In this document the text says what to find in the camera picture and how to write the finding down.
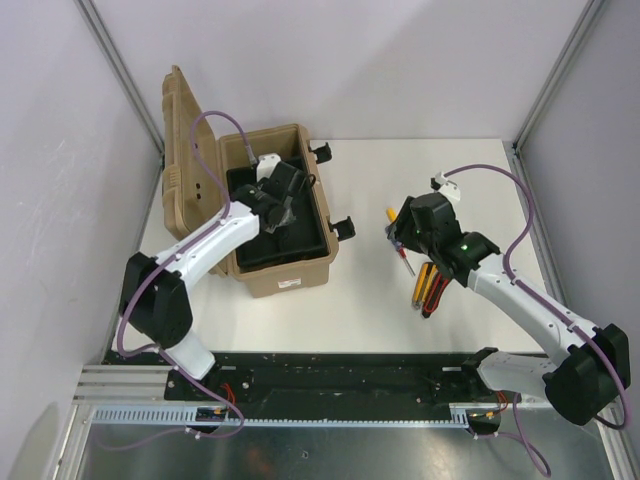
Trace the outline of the yellow utility knife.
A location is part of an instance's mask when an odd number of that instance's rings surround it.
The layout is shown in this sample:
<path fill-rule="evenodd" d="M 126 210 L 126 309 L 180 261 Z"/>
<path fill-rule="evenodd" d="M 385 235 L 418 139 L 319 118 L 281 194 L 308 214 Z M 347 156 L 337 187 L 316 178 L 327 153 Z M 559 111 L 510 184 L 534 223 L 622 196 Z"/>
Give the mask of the yellow utility knife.
<path fill-rule="evenodd" d="M 429 289 L 438 274 L 438 269 L 433 262 L 425 262 L 416 277 L 416 283 L 411 298 L 411 306 L 414 310 L 420 310 L 428 296 Z"/>

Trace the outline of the black toolbox tray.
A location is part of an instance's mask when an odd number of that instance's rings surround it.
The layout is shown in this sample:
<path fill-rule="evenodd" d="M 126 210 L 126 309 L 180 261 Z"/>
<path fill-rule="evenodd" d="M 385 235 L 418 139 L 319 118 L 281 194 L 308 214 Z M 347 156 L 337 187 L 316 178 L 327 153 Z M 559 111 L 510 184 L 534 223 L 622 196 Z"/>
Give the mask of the black toolbox tray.
<path fill-rule="evenodd" d="M 316 176 L 307 171 L 301 157 L 281 160 L 268 179 L 256 181 L 255 167 L 230 169 L 226 173 L 233 201 L 249 206 L 259 218 L 261 188 L 269 192 L 302 191 L 293 205 L 296 221 L 269 234 L 259 229 L 256 237 L 236 249 L 236 261 L 241 271 L 254 271 L 328 254 L 327 240 L 313 194 Z"/>

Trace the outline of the red black utility knife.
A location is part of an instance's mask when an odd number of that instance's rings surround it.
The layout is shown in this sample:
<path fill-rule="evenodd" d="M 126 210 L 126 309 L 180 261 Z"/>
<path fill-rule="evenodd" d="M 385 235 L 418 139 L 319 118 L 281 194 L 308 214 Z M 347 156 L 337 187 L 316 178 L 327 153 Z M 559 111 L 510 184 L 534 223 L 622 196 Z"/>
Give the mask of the red black utility knife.
<path fill-rule="evenodd" d="M 428 289 L 426 300 L 423 303 L 421 315 L 423 318 L 430 318 L 439 307 L 441 297 L 448 287 L 450 280 L 438 273 Z"/>

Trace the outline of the tan plastic toolbox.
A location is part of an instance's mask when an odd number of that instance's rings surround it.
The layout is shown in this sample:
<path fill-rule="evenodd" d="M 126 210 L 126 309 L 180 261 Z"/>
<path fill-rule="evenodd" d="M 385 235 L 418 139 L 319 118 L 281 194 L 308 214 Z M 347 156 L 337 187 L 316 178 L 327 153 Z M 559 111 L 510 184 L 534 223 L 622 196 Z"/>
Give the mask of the tan plastic toolbox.
<path fill-rule="evenodd" d="M 187 80 L 173 66 L 162 85 L 164 223 L 176 238 L 158 254 L 165 277 L 191 292 L 207 274 L 231 276 L 255 298 L 327 283 L 339 242 L 313 149 L 297 123 L 216 137 Z"/>

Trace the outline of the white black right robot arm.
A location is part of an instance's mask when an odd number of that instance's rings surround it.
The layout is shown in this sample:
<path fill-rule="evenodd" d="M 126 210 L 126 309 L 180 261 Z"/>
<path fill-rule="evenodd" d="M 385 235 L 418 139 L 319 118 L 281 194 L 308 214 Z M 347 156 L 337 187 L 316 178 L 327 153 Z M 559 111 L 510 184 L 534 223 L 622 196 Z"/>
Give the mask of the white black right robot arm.
<path fill-rule="evenodd" d="M 388 237 L 422 253 L 446 279 L 491 302 L 544 351 L 543 357 L 484 348 L 461 376 L 463 393 L 484 401 L 496 390 L 547 400 L 564 419 L 584 425 L 615 399 L 630 413 L 629 342 L 616 325 L 600 328 L 570 312 L 526 278 L 508 272 L 505 255 L 479 232 L 465 232 L 441 193 L 405 199 Z"/>

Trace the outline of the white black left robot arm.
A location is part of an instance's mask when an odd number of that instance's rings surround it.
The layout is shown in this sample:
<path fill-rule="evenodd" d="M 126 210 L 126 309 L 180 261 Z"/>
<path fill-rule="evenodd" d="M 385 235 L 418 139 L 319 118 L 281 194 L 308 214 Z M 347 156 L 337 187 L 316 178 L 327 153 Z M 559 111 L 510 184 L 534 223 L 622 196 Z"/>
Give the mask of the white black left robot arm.
<path fill-rule="evenodd" d="M 119 353 L 132 357 L 156 348 L 186 373 L 191 393 L 202 400 L 214 397 L 221 376 L 212 369 L 214 354 L 193 329 L 190 290 L 236 248 L 294 223 L 294 200 L 315 183 L 315 175 L 264 157 L 256 181 L 228 192 L 223 207 L 193 233 L 154 256 L 132 255 L 120 297 Z"/>

